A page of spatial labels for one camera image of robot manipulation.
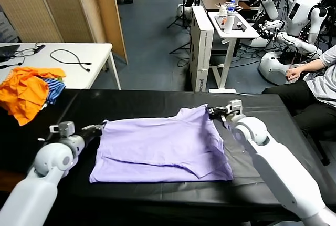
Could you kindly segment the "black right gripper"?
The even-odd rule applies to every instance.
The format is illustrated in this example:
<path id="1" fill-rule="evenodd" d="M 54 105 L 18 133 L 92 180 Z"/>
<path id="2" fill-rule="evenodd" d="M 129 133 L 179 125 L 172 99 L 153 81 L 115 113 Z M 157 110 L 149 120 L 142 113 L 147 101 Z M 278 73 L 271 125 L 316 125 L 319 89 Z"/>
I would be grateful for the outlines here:
<path id="1" fill-rule="evenodd" d="M 230 129 L 230 123 L 227 120 L 228 110 L 224 107 L 208 107 L 207 111 L 209 112 L 209 118 L 214 118 L 219 121 L 225 129 Z"/>

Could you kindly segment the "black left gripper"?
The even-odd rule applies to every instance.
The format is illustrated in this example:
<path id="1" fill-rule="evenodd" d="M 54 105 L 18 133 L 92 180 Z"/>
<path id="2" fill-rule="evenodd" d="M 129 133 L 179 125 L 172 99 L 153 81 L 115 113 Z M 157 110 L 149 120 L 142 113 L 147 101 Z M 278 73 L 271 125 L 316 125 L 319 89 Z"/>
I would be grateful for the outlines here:
<path id="1" fill-rule="evenodd" d="M 85 145 L 90 144 L 94 139 L 103 135 L 106 122 L 97 125 L 88 125 L 82 128 L 80 137 L 84 140 Z"/>

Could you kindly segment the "person's bare hand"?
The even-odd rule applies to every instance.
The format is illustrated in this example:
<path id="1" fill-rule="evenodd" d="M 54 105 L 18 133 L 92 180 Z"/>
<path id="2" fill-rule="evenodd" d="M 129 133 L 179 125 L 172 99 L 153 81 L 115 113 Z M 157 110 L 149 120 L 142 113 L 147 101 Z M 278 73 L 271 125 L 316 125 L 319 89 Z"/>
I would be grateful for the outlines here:
<path id="1" fill-rule="evenodd" d="M 287 81 L 292 81 L 300 77 L 302 73 L 301 67 L 288 69 L 285 73 L 285 78 Z"/>

